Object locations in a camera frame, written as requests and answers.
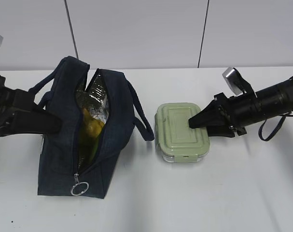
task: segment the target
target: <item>food container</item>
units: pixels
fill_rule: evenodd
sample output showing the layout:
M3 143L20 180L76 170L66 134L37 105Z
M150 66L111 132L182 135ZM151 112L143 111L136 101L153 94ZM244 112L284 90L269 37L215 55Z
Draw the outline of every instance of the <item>food container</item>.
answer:
M199 113L193 103L167 103L155 115L156 148L167 162L197 162L209 151L206 128L189 128L188 119Z

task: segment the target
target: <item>bag handle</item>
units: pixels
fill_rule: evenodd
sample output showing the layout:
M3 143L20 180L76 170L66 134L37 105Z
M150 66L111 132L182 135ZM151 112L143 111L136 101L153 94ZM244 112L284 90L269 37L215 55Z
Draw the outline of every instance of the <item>bag handle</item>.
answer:
M36 95L46 84L48 84L50 81L52 81L55 78L55 74L57 73L58 69L62 66L62 64L65 61L66 61L66 58L63 58L58 64L58 66L55 68L55 70L50 75L48 75L38 84L36 84L33 88L30 88L28 91Z
M133 120L133 124L138 128L138 130L140 131L140 133L145 141L152 141L152 140L154 140L153 129L144 115L141 103L139 101L139 98L138 98L138 95L137 95L135 89L132 87L132 85L129 81L127 81L127 82L128 82L129 90L131 92L133 104L134 104L138 114L140 115L140 117L144 123L143 124L137 117L135 117Z

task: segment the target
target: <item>white table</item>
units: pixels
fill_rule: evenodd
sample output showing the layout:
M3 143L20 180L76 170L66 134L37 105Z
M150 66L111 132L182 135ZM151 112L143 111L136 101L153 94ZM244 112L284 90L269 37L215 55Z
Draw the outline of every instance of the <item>white table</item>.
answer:
M224 70L123 72L153 125L163 103L193 102L204 108L217 93L232 96L221 76ZM293 67L239 71L255 90L293 75ZM49 73L0 72L7 87L21 89ZM276 121L267 124L265 133ZM268 143L259 140L259 126L247 127L247 135L234 139L211 138L210 152L200 163L164 162L154 142L144 142L135 129L104 200L37 196L41 136L0 138L0 231L293 232L293 118Z

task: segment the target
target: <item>lunch bag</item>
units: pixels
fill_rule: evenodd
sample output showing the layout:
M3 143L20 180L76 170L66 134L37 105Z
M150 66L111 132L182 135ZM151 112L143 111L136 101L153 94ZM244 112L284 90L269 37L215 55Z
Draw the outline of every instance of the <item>lunch bag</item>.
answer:
M59 133L44 135L38 174L38 195L88 196L104 198L120 151L126 146L136 126L145 141L154 139L138 96L122 72L98 69L90 84L100 76L107 93L109 117L104 125L96 151L88 167L78 169L78 137L83 121L75 93L86 88L89 65L73 57L61 60L57 68L31 88L37 94L53 81L51 91L39 103L59 117ZM134 106L142 120L135 117Z

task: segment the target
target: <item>metal ring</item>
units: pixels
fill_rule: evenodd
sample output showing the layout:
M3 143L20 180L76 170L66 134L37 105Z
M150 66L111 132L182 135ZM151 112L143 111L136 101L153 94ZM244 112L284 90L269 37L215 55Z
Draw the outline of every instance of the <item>metal ring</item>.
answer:
M81 185L81 184L85 184L86 185L86 188L82 191L82 192L79 192L77 194L73 193L74 189L78 186L78 185ZM89 184L87 182L79 182L77 184L75 184L74 186L72 186L71 188L71 195L72 196L80 196L82 195L83 193L85 193L89 188Z

